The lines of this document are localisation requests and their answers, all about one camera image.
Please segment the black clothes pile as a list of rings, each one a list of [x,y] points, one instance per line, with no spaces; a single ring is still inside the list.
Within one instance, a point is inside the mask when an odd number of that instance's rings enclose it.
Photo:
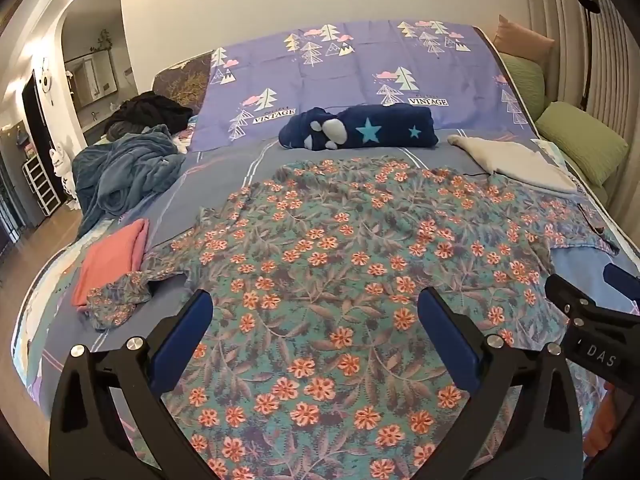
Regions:
[[[193,116],[191,107],[147,91],[125,101],[107,119],[104,133],[111,140],[125,133],[139,133],[144,128],[165,125],[171,134],[179,133]]]

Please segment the pink folded garment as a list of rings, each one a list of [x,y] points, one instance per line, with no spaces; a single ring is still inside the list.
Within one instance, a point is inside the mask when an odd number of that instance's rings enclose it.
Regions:
[[[149,225],[148,219],[138,219],[89,248],[72,295],[73,307],[84,308],[93,289],[140,269]]]

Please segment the green cushion near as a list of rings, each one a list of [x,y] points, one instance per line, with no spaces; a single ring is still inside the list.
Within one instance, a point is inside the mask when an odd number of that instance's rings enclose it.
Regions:
[[[614,130],[565,102],[549,104],[537,119],[536,127],[596,185],[605,184],[628,152],[628,144]]]

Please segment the green cushion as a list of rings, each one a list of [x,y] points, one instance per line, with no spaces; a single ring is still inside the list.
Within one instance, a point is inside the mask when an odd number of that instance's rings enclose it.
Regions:
[[[530,117],[536,122],[547,106],[544,71],[537,63],[526,58],[506,53],[501,53],[500,58],[520,92]]]
[[[614,130],[565,102],[549,104],[537,119],[536,127],[596,185],[605,184],[628,152],[628,144]]]

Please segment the cream folded garment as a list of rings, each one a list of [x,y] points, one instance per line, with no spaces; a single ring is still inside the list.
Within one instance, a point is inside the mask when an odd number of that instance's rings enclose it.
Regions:
[[[552,192],[577,192],[576,184],[565,171],[522,144],[469,138],[458,134],[448,136],[447,141],[462,148],[488,174],[502,174]]]

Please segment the white shelf rack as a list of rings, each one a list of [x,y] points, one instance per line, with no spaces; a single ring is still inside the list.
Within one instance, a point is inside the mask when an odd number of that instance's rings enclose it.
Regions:
[[[42,213],[46,217],[51,217],[62,203],[40,157],[37,154],[30,156],[24,162],[22,171]]]

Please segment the blue-grey crumpled blanket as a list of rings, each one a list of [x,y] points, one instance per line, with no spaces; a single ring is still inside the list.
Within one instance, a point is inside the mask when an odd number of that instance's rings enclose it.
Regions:
[[[85,148],[72,162],[82,212],[77,236],[85,236],[102,219],[118,218],[147,197],[167,191],[180,176],[185,159],[164,125]]]

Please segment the green cushion far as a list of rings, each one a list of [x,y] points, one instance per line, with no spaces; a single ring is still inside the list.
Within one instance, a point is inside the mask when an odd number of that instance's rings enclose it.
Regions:
[[[537,63],[526,58],[506,53],[501,53],[500,58],[520,92],[530,117],[536,122],[547,106],[544,71]]]

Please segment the navy star fleece garment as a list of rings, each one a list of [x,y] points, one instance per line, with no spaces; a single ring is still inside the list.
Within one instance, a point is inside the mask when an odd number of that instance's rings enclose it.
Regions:
[[[320,107],[293,116],[279,132],[284,148],[434,148],[438,143],[428,107],[406,103],[356,105],[332,114]]]

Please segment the peach cushion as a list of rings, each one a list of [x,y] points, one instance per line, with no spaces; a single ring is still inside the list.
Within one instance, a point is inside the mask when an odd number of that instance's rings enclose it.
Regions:
[[[496,49],[517,58],[525,58],[546,68],[555,41],[539,32],[508,20],[502,14],[498,18],[498,27],[492,42]]]

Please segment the black floor lamp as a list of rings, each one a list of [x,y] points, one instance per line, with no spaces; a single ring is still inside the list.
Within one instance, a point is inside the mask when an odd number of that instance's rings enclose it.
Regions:
[[[592,63],[593,63],[593,36],[592,36],[592,16],[601,13],[599,0],[577,0],[582,6],[584,11],[585,25],[586,25],[586,38],[587,38],[587,65],[585,76],[585,87],[582,92],[582,100],[580,101],[580,108],[585,110],[587,108],[589,92],[591,87],[592,76]]]

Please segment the dark patterned pillow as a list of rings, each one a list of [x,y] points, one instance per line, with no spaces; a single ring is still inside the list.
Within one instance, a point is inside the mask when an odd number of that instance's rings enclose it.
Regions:
[[[155,76],[152,90],[182,106],[190,107],[193,114],[197,115],[204,103],[211,62],[212,51],[208,51],[165,68]]]

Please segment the purple tree-print quilt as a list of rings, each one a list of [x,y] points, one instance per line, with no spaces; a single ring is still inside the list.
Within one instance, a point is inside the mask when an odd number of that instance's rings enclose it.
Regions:
[[[276,136],[297,113],[427,107],[438,130],[528,141],[535,127],[480,29],[434,20],[326,23],[213,50],[194,152]]]

